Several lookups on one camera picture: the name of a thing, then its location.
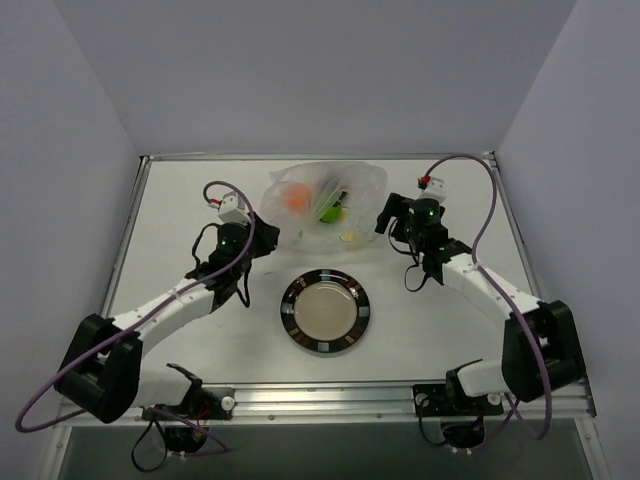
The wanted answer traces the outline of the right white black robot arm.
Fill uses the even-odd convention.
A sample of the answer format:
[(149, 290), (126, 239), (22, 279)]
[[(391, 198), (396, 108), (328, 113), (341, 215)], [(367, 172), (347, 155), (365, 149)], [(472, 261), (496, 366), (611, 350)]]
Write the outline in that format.
[(509, 393), (530, 402), (583, 379), (586, 367), (573, 318), (562, 301), (545, 302), (482, 266), (464, 242), (442, 223), (443, 206), (433, 198), (389, 195), (375, 230), (405, 243), (426, 279), (461, 294), (493, 321), (501, 353), (448, 371), (444, 400), (464, 413), (481, 396)]

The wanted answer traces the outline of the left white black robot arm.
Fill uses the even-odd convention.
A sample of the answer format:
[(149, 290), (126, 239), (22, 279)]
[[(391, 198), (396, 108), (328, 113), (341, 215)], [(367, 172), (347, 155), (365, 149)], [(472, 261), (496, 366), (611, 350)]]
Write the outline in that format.
[(129, 312), (110, 318), (92, 314), (80, 322), (54, 384), (58, 393), (105, 424), (134, 407), (166, 407), (177, 418), (190, 419), (212, 400), (187, 369), (170, 363), (145, 375), (142, 361), (164, 339), (232, 297), (250, 304), (252, 262), (276, 250), (280, 231), (260, 217), (215, 229), (215, 250), (169, 291)]

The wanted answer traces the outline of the translucent white plastic bag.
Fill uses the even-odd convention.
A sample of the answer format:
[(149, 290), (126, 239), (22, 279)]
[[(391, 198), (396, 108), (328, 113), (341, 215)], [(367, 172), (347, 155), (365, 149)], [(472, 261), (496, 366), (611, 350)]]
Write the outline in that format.
[[(335, 160), (298, 163), (270, 174), (259, 214), (280, 229), (279, 246), (310, 254), (355, 251), (371, 246), (377, 239), (376, 219), (386, 198), (386, 170), (364, 161)], [(283, 204), (282, 193), (291, 183), (307, 184), (312, 191), (309, 209), (294, 214)], [(319, 221), (334, 202), (345, 210), (335, 224)], [(340, 235), (354, 230), (360, 242), (348, 244)]]

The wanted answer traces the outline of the green fake apple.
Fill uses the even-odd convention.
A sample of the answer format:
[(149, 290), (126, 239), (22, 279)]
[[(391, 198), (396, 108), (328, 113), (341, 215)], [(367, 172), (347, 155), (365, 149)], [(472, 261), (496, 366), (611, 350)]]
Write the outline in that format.
[(340, 202), (334, 202), (321, 215), (319, 221), (327, 224), (335, 224), (343, 220), (345, 210)]

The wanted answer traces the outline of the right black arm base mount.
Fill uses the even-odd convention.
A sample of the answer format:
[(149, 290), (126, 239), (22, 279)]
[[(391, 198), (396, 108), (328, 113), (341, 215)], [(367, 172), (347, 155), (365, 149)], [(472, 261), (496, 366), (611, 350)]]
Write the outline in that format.
[[(459, 396), (445, 383), (414, 384), (412, 386), (414, 413), (422, 439), (433, 447), (471, 451), (486, 439), (487, 417), (504, 413), (501, 397), (490, 401), (489, 396)], [(427, 419), (439, 419), (439, 436), (425, 430)]]

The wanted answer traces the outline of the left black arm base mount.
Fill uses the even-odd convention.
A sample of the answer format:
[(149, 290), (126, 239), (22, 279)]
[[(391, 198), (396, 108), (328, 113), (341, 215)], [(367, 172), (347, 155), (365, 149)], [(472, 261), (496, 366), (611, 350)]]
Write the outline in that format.
[(231, 420), (235, 406), (235, 391), (231, 387), (193, 387), (178, 405), (144, 408), (142, 419), (159, 428), (161, 445), (172, 454), (222, 455), (232, 449), (211, 432), (207, 423)]

